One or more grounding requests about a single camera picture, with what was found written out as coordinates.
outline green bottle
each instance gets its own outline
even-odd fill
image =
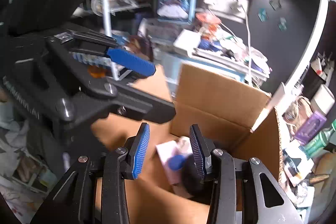
[[[307,155],[311,158],[317,152],[325,148],[335,131],[336,119],[332,122],[331,127],[322,129],[309,143],[304,146]]]

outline cardboard box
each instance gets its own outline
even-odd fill
[[[152,77],[139,80],[134,87],[171,100],[161,66]],[[198,123],[204,136],[219,142],[233,157],[260,158],[278,180],[282,151],[276,111],[271,111],[257,130],[250,133],[268,99],[266,93],[246,84],[183,65],[174,102],[176,116],[165,124],[149,122],[151,137],[142,173],[135,181],[125,181],[130,223],[207,222],[209,206],[173,193],[155,149],[156,144],[187,136],[192,123]],[[94,123],[92,131],[108,148],[116,149],[136,135],[140,124],[111,114]],[[97,196],[99,208],[100,195]]]

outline sticker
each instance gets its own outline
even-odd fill
[[[261,22],[265,22],[266,20],[268,20],[268,15],[267,15],[266,10],[264,8],[259,9],[258,16],[259,16]]]
[[[269,3],[275,11],[281,8],[280,0],[270,0]]]
[[[280,23],[278,24],[278,27],[280,29],[280,31],[286,31],[287,30],[287,26],[286,26],[286,19],[281,17],[280,18]]]

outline white pole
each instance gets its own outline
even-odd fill
[[[103,1],[103,22],[104,22],[105,35],[108,37],[111,37],[112,27],[111,27],[110,3],[109,3],[109,0],[102,0],[102,1]],[[112,72],[113,79],[118,81],[119,80],[118,70],[114,62],[112,62],[111,72]]]

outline blue storage box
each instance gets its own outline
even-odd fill
[[[191,24],[195,17],[196,0],[159,0],[159,21]]]

